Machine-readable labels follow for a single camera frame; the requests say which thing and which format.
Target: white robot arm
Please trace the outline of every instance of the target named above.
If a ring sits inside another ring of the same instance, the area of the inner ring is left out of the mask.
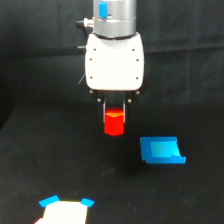
[[[137,0],[93,0],[93,18],[76,23],[77,27],[93,29],[85,55],[90,91],[139,92],[144,76],[144,51],[141,36],[136,32],[136,6]],[[98,102],[105,108],[104,98]]]

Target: blue tape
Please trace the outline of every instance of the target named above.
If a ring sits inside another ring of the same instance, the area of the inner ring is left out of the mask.
[[[40,204],[43,208],[45,208],[47,205],[52,204],[52,203],[54,203],[54,202],[56,202],[56,201],[60,201],[60,199],[58,198],[57,195],[55,195],[55,196],[53,196],[53,197],[50,197],[50,198],[47,198],[47,199],[44,199],[44,200],[42,200],[42,201],[39,201],[39,204]]]
[[[150,164],[184,164],[176,137],[143,137],[140,139],[142,160]]]
[[[83,198],[81,201],[81,204],[86,205],[87,207],[92,207],[92,205],[95,203],[95,201],[89,200],[87,198]]]

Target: orange object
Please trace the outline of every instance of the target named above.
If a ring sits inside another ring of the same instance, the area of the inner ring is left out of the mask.
[[[105,133],[112,136],[124,134],[124,112],[119,108],[107,109],[105,113]]]

